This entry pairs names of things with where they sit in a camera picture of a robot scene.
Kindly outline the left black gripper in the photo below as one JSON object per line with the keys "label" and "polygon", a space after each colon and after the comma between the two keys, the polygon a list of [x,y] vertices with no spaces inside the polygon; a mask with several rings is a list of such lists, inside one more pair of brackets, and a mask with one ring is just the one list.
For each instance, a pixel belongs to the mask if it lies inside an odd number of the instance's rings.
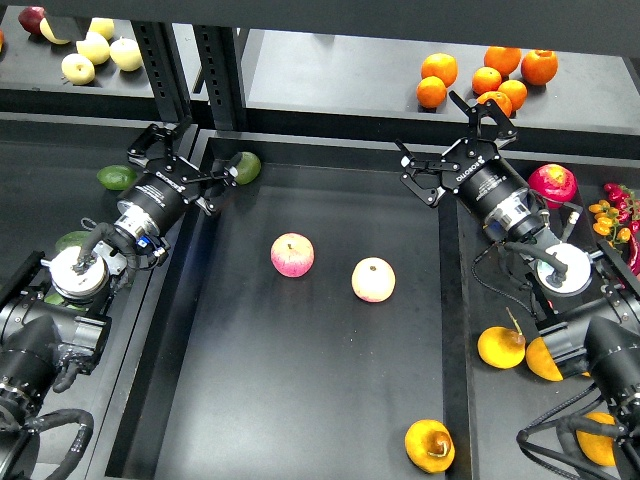
{"label": "left black gripper", "polygon": [[[237,185],[240,153],[230,160],[215,160],[208,173],[177,157],[174,144],[191,124],[190,115],[178,124],[152,123],[129,146],[129,162],[144,172],[118,200],[118,228],[127,233],[167,233],[189,204],[211,216],[217,211],[216,199]],[[151,160],[147,153],[155,144],[162,145],[162,156]]]}

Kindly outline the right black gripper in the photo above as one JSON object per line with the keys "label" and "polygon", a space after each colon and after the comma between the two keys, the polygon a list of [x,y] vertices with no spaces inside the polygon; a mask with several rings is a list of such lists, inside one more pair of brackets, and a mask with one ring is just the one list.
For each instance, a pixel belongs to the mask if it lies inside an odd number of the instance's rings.
{"label": "right black gripper", "polygon": [[[425,205],[437,207],[445,194],[452,192],[472,213],[491,213],[509,198],[524,200],[528,187],[524,179],[501,157],[495,145],[506,145],[517,139],[518,131],[496,100],[469,105],[455,91],[449,98],[468,120],[466,139],[460,139],[441,157],[443,164],[458,168],[442,171],[438,163],[418,160],[399,139],[394,141],[402,154],[400,181]],[[492,138],[482,134],[482,121],[496,124]]]}

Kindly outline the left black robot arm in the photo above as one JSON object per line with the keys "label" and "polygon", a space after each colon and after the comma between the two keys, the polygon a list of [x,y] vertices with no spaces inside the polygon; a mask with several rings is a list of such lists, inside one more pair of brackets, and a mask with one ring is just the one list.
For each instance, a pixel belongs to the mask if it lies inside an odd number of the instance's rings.
{"label": "left black robot arm", "polygon": [[174,150],[185,125],[149,125],[128,149],[142,175],[118,200],[119,218],[93,227],[79,246],[53,258],[32,252],[1,290],[1,476],[27,479],[41,433],[75,424],[75,438],[53,479],[66,479],[90,443],[94,418],[83,409],[40,412],[46,395],[71,387],[98,365],[116,293],[140,270],[166,260],[166,234],[187,208],[205,214],[236,186],[242,157],[197,166]]}

